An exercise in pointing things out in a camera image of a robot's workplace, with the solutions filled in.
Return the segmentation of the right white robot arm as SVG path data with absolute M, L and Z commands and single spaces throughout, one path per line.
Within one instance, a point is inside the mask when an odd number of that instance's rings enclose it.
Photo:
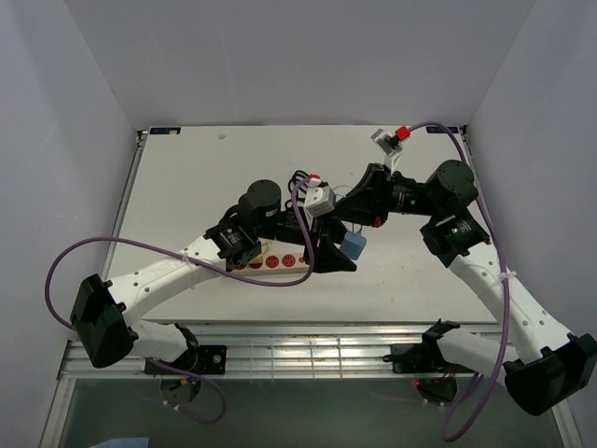
M 428 216 L 421 234 L 429 252 L 507 326 L 509 342 L 501 346 L 439 320 L 403 360 L 433 371 L 455 364 L 495 374 L 524 411 L 538 416 L 589 383 L 596 341 L 589 334 L 576 336 L 535 300 L 512 271 L 500 267 L 490 235 L 467 209 L 478 195 L 473 173 L 461 161 L 442 162 L 423 183 L 372 163 L 332 214 L 374 228 L 392 213 Z

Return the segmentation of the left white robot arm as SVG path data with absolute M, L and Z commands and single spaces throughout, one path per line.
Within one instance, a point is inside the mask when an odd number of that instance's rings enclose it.
M 181 251 L 133 273 L 83 280 L 70 321 L 97 369 L 138 356 L 188 372 L 198 361 L 195 337 L 178 324 L 148 322 L 144 315 L 202 282 L 247 266 L 260 254 L 263 237 L 304 244 L 304 259 L 315 273 L 353 272 L 355 264 L 336 246 L 345 232 L 338 221 L 330 235 L 309 231 L 301 210 L 283 210 L 280 187 L 258 180 L 217 225 Z

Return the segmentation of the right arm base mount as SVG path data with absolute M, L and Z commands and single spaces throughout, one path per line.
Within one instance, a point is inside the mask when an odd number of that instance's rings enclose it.
M 392 344 L 382 361 L 391 364 L 394 373 L 452 373 L 455 369 L 436 346 L 424 343 Z

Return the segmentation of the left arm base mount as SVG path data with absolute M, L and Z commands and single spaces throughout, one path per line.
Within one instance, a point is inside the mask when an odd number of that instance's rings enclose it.
M 148 375 L 165 375 L 187 371 L 199 375 L 224 374 L 227 354 L 228 347 L 226 345 L 200 345 L 188 349 L 173 362 L 147 360 L 144 373 Z

